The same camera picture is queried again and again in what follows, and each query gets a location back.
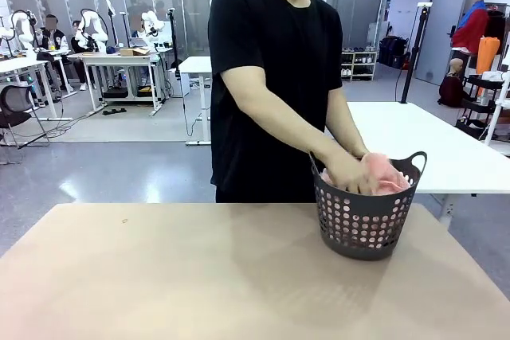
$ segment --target pink garment hanging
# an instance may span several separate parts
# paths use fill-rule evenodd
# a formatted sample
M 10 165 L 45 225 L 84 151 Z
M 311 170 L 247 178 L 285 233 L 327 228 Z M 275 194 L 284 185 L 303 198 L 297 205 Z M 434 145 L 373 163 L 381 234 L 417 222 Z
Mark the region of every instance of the pink garment hanging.
M 365 154 L 361 163 L 367 167 L 378 182 L 377 190 L 372 190 L 374 195 L 395 194 L 410 188 L 409 182 L 391 165 L 390 159 L 386 155 L 379 153 Z M 326 169 L 320 177 L 329 185 L 334 185 Z

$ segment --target laundry basket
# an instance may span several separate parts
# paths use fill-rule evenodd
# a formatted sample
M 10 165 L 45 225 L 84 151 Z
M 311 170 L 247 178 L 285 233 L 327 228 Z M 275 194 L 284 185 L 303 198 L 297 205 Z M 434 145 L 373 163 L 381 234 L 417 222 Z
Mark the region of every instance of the laundry basket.
M 422 156 L 422 171 L 412 161 Z M 320 177 L 324 165 L 313 155 L 312 172 L 319 212 L 320 235 L 324 243 L 340 255 L 359 260 L 381 260 L 397 245 L 416 187 L 427 162 L 427 154 L 419 151 L 408 159 L 392 159 L 391 163 L 410 183 L 401 193 L 366 196 L 336 189 Z

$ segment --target shoe rack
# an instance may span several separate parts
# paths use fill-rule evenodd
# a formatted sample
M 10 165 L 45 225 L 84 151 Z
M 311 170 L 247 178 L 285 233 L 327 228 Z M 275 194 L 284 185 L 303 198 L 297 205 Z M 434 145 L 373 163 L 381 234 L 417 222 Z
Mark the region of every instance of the shoe rack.
M 342 81 L 373 80 L 377 51 L 342 51 Z

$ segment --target t-shirt sleeve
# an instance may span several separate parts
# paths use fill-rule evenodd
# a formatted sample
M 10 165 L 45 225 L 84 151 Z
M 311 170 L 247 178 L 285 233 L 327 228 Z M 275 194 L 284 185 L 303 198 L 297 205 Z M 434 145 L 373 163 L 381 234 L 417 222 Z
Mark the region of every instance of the t-shirt sleeve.
M 342 63 L 342 22 L 340 15 L 335 11 L 331 22 L 331 52 L 329 55 L 330 76 L 328 77 L 329 90 L 342 88 L 341 63 Z
M 253 16 L 242 0 L 213 0 L 209 18 L 213 75 L 232 68 L 264 68 Z

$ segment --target red jacket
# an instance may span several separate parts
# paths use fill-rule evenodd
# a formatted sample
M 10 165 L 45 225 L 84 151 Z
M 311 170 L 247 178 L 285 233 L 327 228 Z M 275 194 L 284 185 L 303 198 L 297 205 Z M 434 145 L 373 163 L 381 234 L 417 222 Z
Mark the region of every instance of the red jacket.
M 467 24 L 459 28 L 453 35 L 453 47 L 466 47 L 471 53 L 478 54 L 480 39 L 485 34 L 487 28 L 488 13 L 486 10 L 475 10 L 469 18 Z

